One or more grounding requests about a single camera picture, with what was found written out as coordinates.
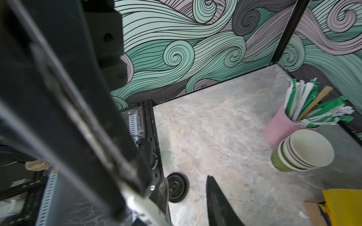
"plastic lid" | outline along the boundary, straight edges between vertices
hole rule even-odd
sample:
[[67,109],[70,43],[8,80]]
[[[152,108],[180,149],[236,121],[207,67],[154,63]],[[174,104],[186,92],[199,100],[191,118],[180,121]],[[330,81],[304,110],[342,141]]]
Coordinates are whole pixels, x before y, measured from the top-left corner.
[[167,176],[169,201],[173,203],[181,202],[186,194],[188,187],[187,178],[178,172],[173,172]]

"swirl pattern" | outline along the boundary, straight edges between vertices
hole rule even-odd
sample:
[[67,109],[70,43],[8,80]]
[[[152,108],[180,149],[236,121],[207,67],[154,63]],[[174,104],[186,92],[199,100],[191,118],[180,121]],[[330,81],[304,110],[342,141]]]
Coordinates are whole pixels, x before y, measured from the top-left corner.
[[194,0],[192,9],[195,20],[204,24],[214,17],[216,13],[216,4],[211,1],[210,4],[207,5],[205,0]]
[[117,107],[161,103],[268,65],[294,3],[116,0],[128,73],[127,84],[111,92]]
[[362,131],[362,0],[312,2],[281,63],[298,79],[334,86],[334,97],[346,95],[357,110],[346,125]]
[[290,72],[296,71],[302,66],[304,62],[304,47],[297,35],[293,34],[291,37],[280,61]]
[[163,53],[165,64],[173,66],[165,71],[142,71],[135,73],[133,79],[124,87],[111,92],[112,96],[126,99],[134,92],[156,89],[184,79],[194,62],[192,46],[183,40],[170,43]]
[[232,17],[232,30],[239,36],[252,32],[260,18],[256,8],[266,8],[272,12],[278,12],[294,4],[295,0],[240,0]]

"wooden stir stick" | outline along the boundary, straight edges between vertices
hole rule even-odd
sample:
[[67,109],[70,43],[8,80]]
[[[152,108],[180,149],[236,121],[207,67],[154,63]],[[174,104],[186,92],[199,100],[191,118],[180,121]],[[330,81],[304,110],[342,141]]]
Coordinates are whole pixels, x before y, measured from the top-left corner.
[[303,113],[301,113],[299,115],[299,117],[297,118],[297,121],[304,119],[304,116],[314,107],[316,106],[326,95],[328,95],[328,93],[330,91],[333,90],[333,87],[330,86],[325,86],[322,91],[317,95],[317,97],[315,98],[315,100],[310,103],[310,105],[308,105],[308,107],[304,110]]

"paper cup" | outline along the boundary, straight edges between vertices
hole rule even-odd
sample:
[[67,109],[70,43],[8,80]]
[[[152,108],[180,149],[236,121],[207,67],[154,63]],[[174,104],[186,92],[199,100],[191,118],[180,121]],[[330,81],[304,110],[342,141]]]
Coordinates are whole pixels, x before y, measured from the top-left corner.
[[297,160],[295,160],[292,155],[290,154],[290,150],[288,148],[288,145],[287,145],[287,139],[284,140],[283,144],[282,144],[282,154],[283,156],[285,157],[284,159],[292,166],[296,167],[296,168],[299,168],[299,169],[311,169],[310,167],[307,167],[301,163],[299,163]]
[[278,149],[274,150],[272,155],[271,155],[271,163],[273,164],[273,166],[282,172],[290,172],[290,171],[307,171],[303,170],[303,169],[298,169],[292,165],[290,165],[283,157],[282,155],[282,151],[281,151],[281,146],[283,144],[284,140],[279,144]]
[[292,156],[292,158],[297,161],[299,164],[303,165],[306,169],[316,169],[318,168],[317,166],[312,166],[312,165],[309,165],[308,163],[304,162],[302,159],[300,159],[296,154],[295,152],[293,151],[293,149],[291,148],[290,146],[290,136],[287,137],[285,139],[285,143],[284,143],[287,148],[288,148],[288,151],[289,151],[289,154]]
[[280,107],[272,119],[265,126],[265,136],[272,144],[279,144],[297,130],[306,129],[290,120],[285,114],[283,106]]
[[315,131],[298,130],[290,136],[289,143],[295,155],[309,165],[323,167],[333,162],[332,144]]

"floor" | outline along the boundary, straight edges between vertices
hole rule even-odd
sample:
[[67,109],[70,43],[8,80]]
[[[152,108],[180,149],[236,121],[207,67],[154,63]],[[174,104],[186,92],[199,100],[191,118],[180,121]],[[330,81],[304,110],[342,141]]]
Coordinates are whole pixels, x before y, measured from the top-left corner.
[[153,108],[164,175],[184,173],[184,201],[170,203],[173,225],[208,225],[206,177],[212,175],[246,226],[308,226],[306,200],[323,189],[362,189],[362,148],[339,126],[318,132],[336,158],[320,169],[280,172],[264,126],[284,101],[290,77],[277,65],[191,93]]

